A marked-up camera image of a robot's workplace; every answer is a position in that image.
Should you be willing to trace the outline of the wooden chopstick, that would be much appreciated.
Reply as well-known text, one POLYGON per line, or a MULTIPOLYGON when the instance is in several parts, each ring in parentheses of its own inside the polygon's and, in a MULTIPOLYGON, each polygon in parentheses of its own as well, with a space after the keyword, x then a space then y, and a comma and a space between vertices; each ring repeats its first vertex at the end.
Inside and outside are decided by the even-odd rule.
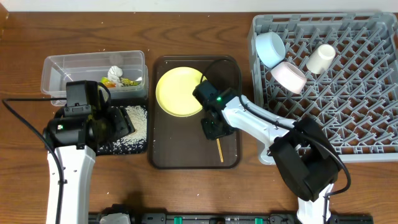
POLYGON ((220 161, 221 161, 221 163, 224 163, 224 158, 223 158, 223 153, 222 153, 220 139, 217 138, 216 139, 216 143, 217 143, 218 153, 219 153, 219 156, 220 156, 220 161))

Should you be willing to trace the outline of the green orange snack wrapper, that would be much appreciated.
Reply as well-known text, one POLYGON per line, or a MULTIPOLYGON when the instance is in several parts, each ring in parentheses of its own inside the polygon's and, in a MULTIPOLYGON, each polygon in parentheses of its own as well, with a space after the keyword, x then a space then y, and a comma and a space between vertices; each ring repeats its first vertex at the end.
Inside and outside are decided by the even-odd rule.
POLYGON ((116 88, 116 87, 127 87, 127 86, 138 86, 141 81, 133 81, 128 78, 120 78, 118 82, 112 81, 106 77, 101 79, 101 83, 104 84, 107 88, 116 88))

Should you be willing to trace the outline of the white tissue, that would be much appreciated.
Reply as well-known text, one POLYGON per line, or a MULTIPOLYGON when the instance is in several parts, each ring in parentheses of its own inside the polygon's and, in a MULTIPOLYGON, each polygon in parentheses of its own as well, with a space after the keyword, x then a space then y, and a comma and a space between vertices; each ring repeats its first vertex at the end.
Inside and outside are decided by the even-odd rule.
POLYGON ((114 65, 108 71, 108 80, 114 82, 117 87, 121 87, 123 85, 121 82, 122 75, 123 70, 114 65))

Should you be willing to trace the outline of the yellow plate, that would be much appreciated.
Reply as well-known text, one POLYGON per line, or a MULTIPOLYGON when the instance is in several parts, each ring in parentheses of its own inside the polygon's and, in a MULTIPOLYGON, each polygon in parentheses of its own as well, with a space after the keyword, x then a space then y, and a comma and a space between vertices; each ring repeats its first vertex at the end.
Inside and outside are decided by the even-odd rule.
POLYGON ((159 106, 168 114, 188 117, 202 110, 193 96, 202 72, 191 67, 177 67, 165 72, 159 79, 155 95, 159 106))

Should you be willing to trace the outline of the blue bowl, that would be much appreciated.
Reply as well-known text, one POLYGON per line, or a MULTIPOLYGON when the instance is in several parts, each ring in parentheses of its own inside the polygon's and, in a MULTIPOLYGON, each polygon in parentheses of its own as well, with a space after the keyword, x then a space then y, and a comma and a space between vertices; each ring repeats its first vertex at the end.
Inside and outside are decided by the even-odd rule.
POLYGON ((256 51, 261 62, 273 68, 285 58, 285 45, 275 32, 267 32, 256 37, 256 51))

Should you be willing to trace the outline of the pale green cup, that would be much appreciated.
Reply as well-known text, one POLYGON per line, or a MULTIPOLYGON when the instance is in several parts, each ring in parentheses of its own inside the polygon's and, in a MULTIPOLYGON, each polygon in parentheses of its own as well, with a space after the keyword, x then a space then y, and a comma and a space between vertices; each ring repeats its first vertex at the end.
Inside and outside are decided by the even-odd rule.
POLYGON ((321 74, 328 70, 336 56, 336 50, 329 44, 320 45, 309 57, 306 67, 314 74, 321 74))

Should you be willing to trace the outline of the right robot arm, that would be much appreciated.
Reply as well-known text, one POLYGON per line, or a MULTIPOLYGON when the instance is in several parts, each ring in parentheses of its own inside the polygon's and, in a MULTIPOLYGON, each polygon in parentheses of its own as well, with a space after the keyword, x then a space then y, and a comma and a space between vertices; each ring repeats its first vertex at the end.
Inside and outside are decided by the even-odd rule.
POLYGON ((286 186, 298 197, 301 223, 328 223, 330 197, 339 171, 347 168, 321 128, 311 118, 281 118, 239 95, 208 85, 194 97, 207 113, 201 125, 207 139, 216 140, 240 129, 264 144, 286 186))

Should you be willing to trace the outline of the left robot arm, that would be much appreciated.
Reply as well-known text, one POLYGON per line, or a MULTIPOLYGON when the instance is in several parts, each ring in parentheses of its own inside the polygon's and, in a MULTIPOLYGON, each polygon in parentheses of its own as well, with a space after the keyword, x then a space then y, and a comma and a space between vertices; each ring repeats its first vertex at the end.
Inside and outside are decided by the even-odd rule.
POLYGON ((47 223, 88 223, 90 182, 100 146, 135 131, 124 108, 110 107, 79 116, 51 119, 45 137, 50 188, 47 223))

